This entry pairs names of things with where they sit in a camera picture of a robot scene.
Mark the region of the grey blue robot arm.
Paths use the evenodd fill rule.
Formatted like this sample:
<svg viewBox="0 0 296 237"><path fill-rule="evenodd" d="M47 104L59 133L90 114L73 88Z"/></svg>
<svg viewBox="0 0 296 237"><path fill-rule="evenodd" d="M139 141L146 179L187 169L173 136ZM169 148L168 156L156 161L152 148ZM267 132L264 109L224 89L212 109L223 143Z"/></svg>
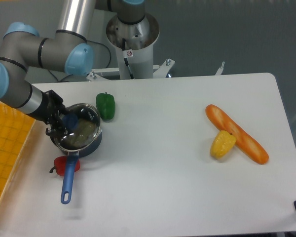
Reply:
<svg viewBox="0 0 296 237"><path fill-rule="evenodd" d="M25 81L25 76L29 67L69 75L90 73L94 53L86 37L95 9L116 12L118 20L129 26L141 23L146 16L142 0L67 0L54 38L42 38L34 27L22 22L12 23L3 37L0 101L50 125L46 131L50 137L71 133L61 120L68 110L56 92L42 92Z"/></svg>

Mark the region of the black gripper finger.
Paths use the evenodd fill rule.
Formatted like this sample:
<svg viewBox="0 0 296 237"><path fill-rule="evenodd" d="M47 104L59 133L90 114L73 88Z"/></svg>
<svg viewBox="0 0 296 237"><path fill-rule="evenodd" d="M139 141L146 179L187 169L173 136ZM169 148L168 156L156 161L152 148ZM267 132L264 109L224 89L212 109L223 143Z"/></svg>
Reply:
<svg viewBox="0 0 296 237"><path fill-rule="evenodd" d="M59 109L55 109L55 112L54 112L54 127L57 129L57 130L66 130L67 127L66 127L66 124L65 122L63 121L63 118L64 118L64 114L61 113L61 111L59 111Z"/></svg>
<svg viewBox="0 0 296 237"><path fill-rule="evenodd" d="M45 134L49 137L61 137L64 135L64 127L61 119L55 120L50 124L50 128L47 128Z"/></svg>

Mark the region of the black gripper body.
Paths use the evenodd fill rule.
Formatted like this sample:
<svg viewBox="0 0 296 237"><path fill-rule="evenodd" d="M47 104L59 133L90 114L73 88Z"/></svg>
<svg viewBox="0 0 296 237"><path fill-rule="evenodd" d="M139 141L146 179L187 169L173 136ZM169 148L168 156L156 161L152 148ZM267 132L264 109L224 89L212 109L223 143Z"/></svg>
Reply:
<svg viewBox="0 0 296 237"><path fill-rule="evenodd" d="M60 114L66 113L63 99L53 90L42 93L42 102L34 111L34 118L45 124L57 125L60 123Z"/></svg>

